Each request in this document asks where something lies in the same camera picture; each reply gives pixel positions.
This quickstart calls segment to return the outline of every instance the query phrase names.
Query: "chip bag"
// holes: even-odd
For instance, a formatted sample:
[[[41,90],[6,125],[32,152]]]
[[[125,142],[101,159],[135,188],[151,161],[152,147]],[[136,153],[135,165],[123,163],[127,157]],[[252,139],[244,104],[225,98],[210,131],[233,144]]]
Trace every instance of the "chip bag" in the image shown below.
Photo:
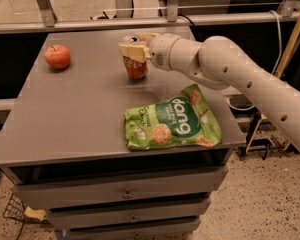
[[[212,147],[222,138],[221,128],[197,84],[167,101],[128,109],[124,117],[130,149]]]

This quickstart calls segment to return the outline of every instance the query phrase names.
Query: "red apple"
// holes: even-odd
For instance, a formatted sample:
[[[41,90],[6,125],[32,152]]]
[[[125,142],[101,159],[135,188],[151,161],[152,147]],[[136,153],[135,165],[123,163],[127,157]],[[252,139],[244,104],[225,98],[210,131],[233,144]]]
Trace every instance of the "red apple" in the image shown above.
[[[47,48],[44,53],[46,62],[54,69],[64,69],[70,65],[71,54],[67,47],[54,44]]]

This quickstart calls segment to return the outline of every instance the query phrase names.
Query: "drawer handle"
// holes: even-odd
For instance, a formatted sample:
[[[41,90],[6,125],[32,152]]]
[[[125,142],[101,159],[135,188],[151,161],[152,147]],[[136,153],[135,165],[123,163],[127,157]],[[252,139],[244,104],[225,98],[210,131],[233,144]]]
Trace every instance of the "drawer handle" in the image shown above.
[[[138,240],[138,239],[140,239],[140,238],[141,238],[141,237],[140,237],[139,233],[136,232],[136,234],[135,234],[135,236],[134,236],[134,239],[135,239],[135,240]]]
[[[133,195],[130,193],[130,189],[126,189],[126,193],[123,194],[123,198],[124,199],[131,199],[133,197]]]
[[[137,223],[138,220],[137,220],[136,217],[132,216],[130,222],[131,222],[131,223]]]

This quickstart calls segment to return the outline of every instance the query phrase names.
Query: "gray drawer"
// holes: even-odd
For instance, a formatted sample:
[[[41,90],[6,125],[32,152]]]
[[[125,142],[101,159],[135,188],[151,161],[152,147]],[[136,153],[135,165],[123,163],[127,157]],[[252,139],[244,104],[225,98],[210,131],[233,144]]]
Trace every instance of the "gray drawer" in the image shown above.
[[[90,209],[48,213],[48,220],[58,229],[73,229],[114,224],[136,224],[145,221],[200,216],[208,209],[210,198],[195,195],[167,201],[129,202],[121,206],[104,204]]]
[[[226,166],[140,172],[89,180],[20,185],[14,188],[14,193],[34,209],[72,207],[212,192],[218,189],[227,172]]]
[[[146,236],[192,232],[198,228],[199,224],[199,218],[188,218],[156,223],[146,223],[143,225],[104,227],[74,232],[70,231],[67,235],[71,240],[131,240]]]

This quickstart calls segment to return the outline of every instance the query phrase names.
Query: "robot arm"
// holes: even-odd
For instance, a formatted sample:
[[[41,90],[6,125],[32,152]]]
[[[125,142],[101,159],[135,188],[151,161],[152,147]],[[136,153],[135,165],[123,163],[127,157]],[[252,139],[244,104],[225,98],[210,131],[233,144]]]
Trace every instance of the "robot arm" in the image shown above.
[[[260,68],[231,40],[203,43],[163,34],[149,45],[151,62],[211,89],[238,89],[300,151],[300,92]]]

